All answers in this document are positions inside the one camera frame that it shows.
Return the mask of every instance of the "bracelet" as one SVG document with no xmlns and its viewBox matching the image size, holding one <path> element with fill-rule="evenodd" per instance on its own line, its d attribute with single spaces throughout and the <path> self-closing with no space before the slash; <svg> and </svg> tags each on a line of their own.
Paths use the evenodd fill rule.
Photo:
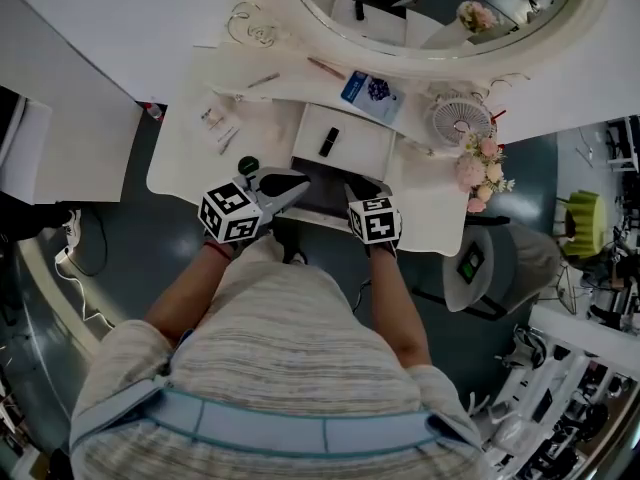
<svg viewBox="0 0 640 480">
<path fill-rule="evenodd" d="M 206 241 L 203 245 L 206 245 L 207 247 L 211 247 L 212 249 L 215 249 L 216 251 L 218 251 L 218 253 L 220 253 L 221 256 L 223 256 L 224 258 L 228 259 L 229 261 L 231 261 L 231 256 L 229 256 L 222 247 L 220 247 L 220 245 L 216 244 L 215 242 L 210 242 L 210 241 Z"/>
</svg>

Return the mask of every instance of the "gray chair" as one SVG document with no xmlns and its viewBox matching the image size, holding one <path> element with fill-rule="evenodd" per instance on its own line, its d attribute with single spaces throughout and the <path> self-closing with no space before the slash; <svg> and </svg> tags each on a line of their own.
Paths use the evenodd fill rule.
<svg viewBox="0 0 640 480">
<path fill-rule="evenodd" d="M 485 256 L 471 284 L 457 269 L 470 245 L 476 243 Z M 518 224 L 468 226 L 460 252 L 443 259 L 445 297 L 437 297 L 415 287 L 418 297 L 464 311 L 486 320 L 498 320 L 515 311 L 552 283 L 561 262 L 560 248 L 548 235 Z M 484 303 L 484 309 L 474 307 Z"/>
</svg>

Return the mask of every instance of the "white mirror frame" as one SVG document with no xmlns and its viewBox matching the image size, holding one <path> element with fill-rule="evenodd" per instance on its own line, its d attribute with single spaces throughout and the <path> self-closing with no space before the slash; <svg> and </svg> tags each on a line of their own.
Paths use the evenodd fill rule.
<svg viewBox="0 0 640 480">
<path fill-rule="evenodd" d="M 300 39 L 309 52 L 327 61 L 401 78 L 440 80 L 491 78 L 542 62 L 583 37 L 607 2 L 568 0 L 551 20 L 541 18 L 539 23 L 530 26 L 536 27 L 534 30 L 524 28 L 486 43 L 490 46 L 478 45 L 474 50 L 468 46 L 451 50 L 415 50 L 387 45 L 381 48 L 380 43 L 341 31 L 341 25 L 329 17 L 321 20 L 320 14 L 311 12 L 308 6 L 315 5 L 311 0 L 250 1 L 260 3 L 287 31 Z"/>
</svg>

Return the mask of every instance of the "wire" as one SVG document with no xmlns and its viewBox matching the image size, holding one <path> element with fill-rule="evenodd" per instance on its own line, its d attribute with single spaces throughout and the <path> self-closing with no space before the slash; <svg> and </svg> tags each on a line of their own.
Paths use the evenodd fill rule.
<svg viewBox="0 0 640 480">
<path fill-rule="evenodd" d="M 72 283 L 78 283 L 78 286 L 80 287 L 80 295 L 82 296 L 82 312 L 81 312 L 82 321 L 83 322 L 88 322 L 92 318 L 100 317 L 100 318 L 102 318 L 102 321 L 104 322 L 104 324 L 109 329 L 113 329 L 113 325 L 98 310 L 96 310 L 95 314 L 91 315 L 90 317 L 87 317 L 87 298 L 86 298 L 86 296 L 84 294 L 84 286 L 82 286 L 82 283 L 80 282 L 80 280 L 77 277 L 67 277 L 67 276 L 61 274 L 60 270 L 58 269 L 58 263 L 57 262 L 54 262 L 54 268 L 55 268 L 56 273 L 58 274 L 58 276 L 60 276 L 62 279 L 66 280 L 66 281 L 69 281 L 69 282 L 72 282 Z"/>
<path fill-rule="evenodd" d="M 358 290 L 358 300 L 356 300 L 356 305 L 353 306 L 353 313 L 355 314 L 358 307 L 360 307 L 360 303 L 362 302 L 362 290 L 364 290 L 367 286 L 371 286 L 371 279 L 367 279 L 364 283 L 360 285 L 360 289 Z"/>
<path fill-rule="evenodd" d="M 78 269 L 78 272 L 80 272 L 83 276 L 95 277 L 98 274 L 100 274 L 107 266 L 107 262 L 109 261 L 109 244 L 107 242 L 107 234 L 104 231 L 104 222 L 102 222 L 102 218 L 100 217 L 100 215 L 98 214 L 98 212 L 95 210 L 93 206 L 90 206 L 89 209 L 91 210 L 91 213 L 93 213 L 93 216 L 96 218 L 96 220 L 98 221 L 98 224 L 100 225 L 100 233 L 102 234 L 102 242 L 104 243 L 104 257 L 102 259 L 102 265 L 100 265 L 100 268 L 98 268 L 98 270 L 96 270 L 95 272 L 89 273 L 89 272 L 86 272 L 84 269 L 82 269 L 75 261 L 71 259 L 68 252 L 66 252 L 66 249 L 65 249 L 65 255 L 67 256 L 67 259 L 71 262 L 71 264 L 76 269 Z"/>
</svg>

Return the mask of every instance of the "tabletop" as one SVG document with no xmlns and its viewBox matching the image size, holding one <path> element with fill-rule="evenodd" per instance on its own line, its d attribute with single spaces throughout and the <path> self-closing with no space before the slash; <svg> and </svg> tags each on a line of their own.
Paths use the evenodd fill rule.
<svg viewBox="0 0 640 480">
<path fill-rule="evenodd" d="M 147 185 L 152 192 L 173 195 L 197 205 L 208 186 L 237 175 L 237 163 L 243 156 L 257 157 L 262 166 L 289 167 L 304 102 L 342 110 L 348 108 L 339 97 L 339 81 L 314 67 L 306 58 L 291 66 L 293 74 L 288 82 L 284 76 L 286 65 L 281 65 L 283 76 L 247 91 L 246 86 L 264 76 L 265 70 L 278 70 L 269 65 L 275 62 L 274 55 L 265 55 L 264 62 L 249 69 L 246 64 L 239 65 L 232 60 L 242 56 L 243 48 L 255 49 L 232 46 L 235 46 L 232 53 L 226 51 L 222 56 L 215 48 L 193 49 L 183 89 L 169 105 L 151 160 Z M 290 56 L 281 53 L 275 56 L 284 58 L 288 64 Z M 212 88 L 228 94 L 244 91 L 247 97 L 259 100 L 269 95 L 269 86 L 274 89 L 272 95 L 277 99 L 245 101 L 238 105 L 245 124 L 223 155 L 192 133 L 190 122 L 194 108 L 207 91 Z M 417 124 L 413 121 L 399 127 L 410 128 Z M 403 216 L 400 249 L 438 252 L 445 256 L 458 252 L 468 196 L 458 189 L 454 164 L 455 158 L 430 158 L 406 141 L 396 140 L 383 181 L 391 187 Z M 284 217 L 349 232 L 346 220 L 298 208 L 291 208 Z"/>
</svg>

